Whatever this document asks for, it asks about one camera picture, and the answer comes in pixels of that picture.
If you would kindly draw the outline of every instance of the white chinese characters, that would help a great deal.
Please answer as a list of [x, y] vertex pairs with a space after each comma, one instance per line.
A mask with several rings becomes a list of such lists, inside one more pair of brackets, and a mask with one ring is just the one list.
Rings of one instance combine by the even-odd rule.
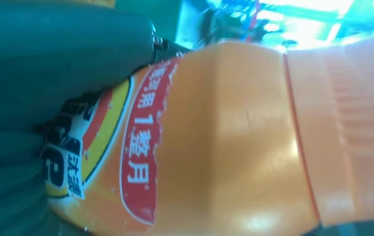
[[127, 181], [129, 183], [149, 183], [148, 164], [135, 164], [129, 161], [129, 166], [134, 170], [133, 176], [127, 176]]

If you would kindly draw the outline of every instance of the orange plastic bottle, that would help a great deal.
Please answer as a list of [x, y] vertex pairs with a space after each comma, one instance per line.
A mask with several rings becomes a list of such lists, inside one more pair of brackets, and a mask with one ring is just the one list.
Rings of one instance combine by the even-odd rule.
[[96, 235], [374, 219], [374, 39], [287, 55], [215, 45], [68, 102], [47, 140], [53, 210]]

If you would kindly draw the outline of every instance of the black lettering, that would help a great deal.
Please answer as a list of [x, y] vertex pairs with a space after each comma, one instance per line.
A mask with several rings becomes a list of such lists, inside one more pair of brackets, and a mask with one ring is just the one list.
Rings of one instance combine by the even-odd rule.
[[68, 155], [68, 172], [74, 171], [75, 175], [78, 173], [78, 157]]
[[64, 159], [60, 151], [48, 147], [42, 152], [44, 166], [42, 175], [46, 180], [50, 180], [55, 186], [61, 187], [64, 182]]
[[67, 116], [59, 116], [55, 119], [53, 127], [48, 131], [47, 142], [61, 147], [75, 155], [80, 155], [81, 142], [70, 137], [72, 119]]

